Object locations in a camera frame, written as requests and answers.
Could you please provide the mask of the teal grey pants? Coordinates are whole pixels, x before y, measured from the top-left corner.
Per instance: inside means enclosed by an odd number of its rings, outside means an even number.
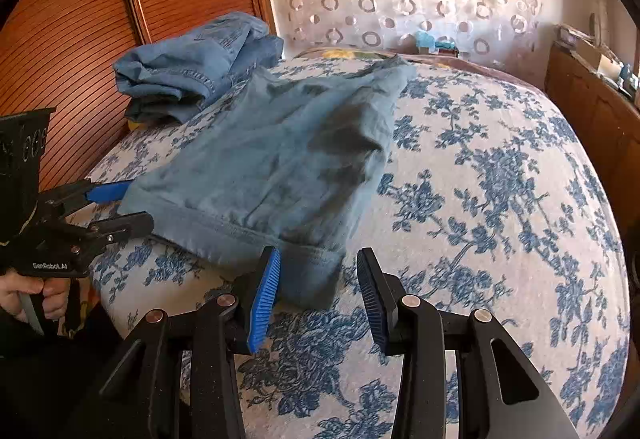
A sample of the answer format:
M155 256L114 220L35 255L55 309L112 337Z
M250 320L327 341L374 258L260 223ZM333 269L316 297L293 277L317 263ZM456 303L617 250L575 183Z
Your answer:
M397 56L301 80L258 69L229 112L131 183L119 212L146 212L158 237L239 274L278 248L281 298L326 309L414 78Z

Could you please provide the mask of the folded blue denim jeans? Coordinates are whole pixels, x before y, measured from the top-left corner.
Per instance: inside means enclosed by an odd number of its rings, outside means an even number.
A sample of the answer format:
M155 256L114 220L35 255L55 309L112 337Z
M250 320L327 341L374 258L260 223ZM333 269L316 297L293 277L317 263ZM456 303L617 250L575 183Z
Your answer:
M247 80L257 67L278 65L284 41L244 12L218 16L186 34L136 47L113 64L127 95L128 120L184 124Z

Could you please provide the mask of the wooden louvred wardrobe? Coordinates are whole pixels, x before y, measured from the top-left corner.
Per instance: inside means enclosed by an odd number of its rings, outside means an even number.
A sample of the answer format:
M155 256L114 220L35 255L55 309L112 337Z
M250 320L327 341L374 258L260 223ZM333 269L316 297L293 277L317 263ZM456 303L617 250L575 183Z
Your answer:
M17 0L1 29L1 110L52 110L40 188L84 177L125 136L121 55L231 11L273 19L270 0Z

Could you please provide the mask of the colourful flower blanket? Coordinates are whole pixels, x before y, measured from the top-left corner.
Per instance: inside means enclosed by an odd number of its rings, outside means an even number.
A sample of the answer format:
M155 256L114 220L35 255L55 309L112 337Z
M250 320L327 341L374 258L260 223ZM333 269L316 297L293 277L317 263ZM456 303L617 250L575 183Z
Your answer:
M315 47L299 52L299 54L295 55L295 58L325 58L326 60L328 58L341 58L342 60L373 61L386 60L386 58L393 58L394 56L396 56L396 53L390 51L369 51L354 48ZM520 86L527 87L532 90L539 90L539 88L534 84L529 84L529 82L503 72L502 70L465 61L462 60L462 58L455 58L454 56L402 53L400 54L400 56L409 63L449 67L455 70L461 70L461 72L468 72L471 74L495 78L502 81L510 82L510 84L519 84Z

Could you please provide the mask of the blue items on headboard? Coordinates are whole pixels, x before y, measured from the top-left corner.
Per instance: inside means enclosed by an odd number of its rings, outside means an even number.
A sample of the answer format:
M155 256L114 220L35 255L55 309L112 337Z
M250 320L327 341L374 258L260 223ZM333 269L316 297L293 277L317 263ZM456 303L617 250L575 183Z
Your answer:
M459 49L454 40L449 37L435 38L424 30L402 35L398 40L398 48L404 53L447 55L454 58L459 55Z

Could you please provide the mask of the wooden side cabinet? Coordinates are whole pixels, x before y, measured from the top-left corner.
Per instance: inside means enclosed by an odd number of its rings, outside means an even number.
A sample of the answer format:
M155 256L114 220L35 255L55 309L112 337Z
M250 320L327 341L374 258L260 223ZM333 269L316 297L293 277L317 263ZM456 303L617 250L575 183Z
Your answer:
M559 43L550 50L544 91L582 142L628 239L639 224L639 111Z

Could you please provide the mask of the clutter on side cabinet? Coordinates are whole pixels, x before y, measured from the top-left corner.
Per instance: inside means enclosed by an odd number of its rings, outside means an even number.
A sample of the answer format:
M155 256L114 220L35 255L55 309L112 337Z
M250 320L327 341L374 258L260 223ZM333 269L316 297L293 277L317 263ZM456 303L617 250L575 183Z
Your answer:
M555 41L591 74L615 88L624 98L639 106L639 75L606 44L599 46L593 36L570 26L555 25Z

